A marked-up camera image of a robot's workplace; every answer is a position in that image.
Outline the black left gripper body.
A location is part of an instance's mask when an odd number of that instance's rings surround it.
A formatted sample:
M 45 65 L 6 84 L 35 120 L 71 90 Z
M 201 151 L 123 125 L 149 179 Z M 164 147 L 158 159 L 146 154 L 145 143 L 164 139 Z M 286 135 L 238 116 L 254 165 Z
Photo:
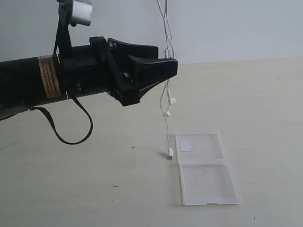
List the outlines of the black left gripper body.
M 129 105 L 129 80 L 124 78 L 129 60 L 129 44 L 95 36 L 88 45 L 71 45 L 69 37 L 56 39 L 61 96 L 57 101 L 107 92 Z

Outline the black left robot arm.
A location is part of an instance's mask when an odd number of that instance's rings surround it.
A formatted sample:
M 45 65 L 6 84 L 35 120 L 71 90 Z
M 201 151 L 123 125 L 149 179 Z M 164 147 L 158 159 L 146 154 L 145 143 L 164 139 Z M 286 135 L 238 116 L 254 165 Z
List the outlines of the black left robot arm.
M 134 105 L 156 85 L 177 74 L 178 61 L 160 59 L 156 46 L 128 44 L 102 36 L 75 46 L 72 56 L 33 57 L 0 64 L 1 118 L 30 107 L 107 93 Z

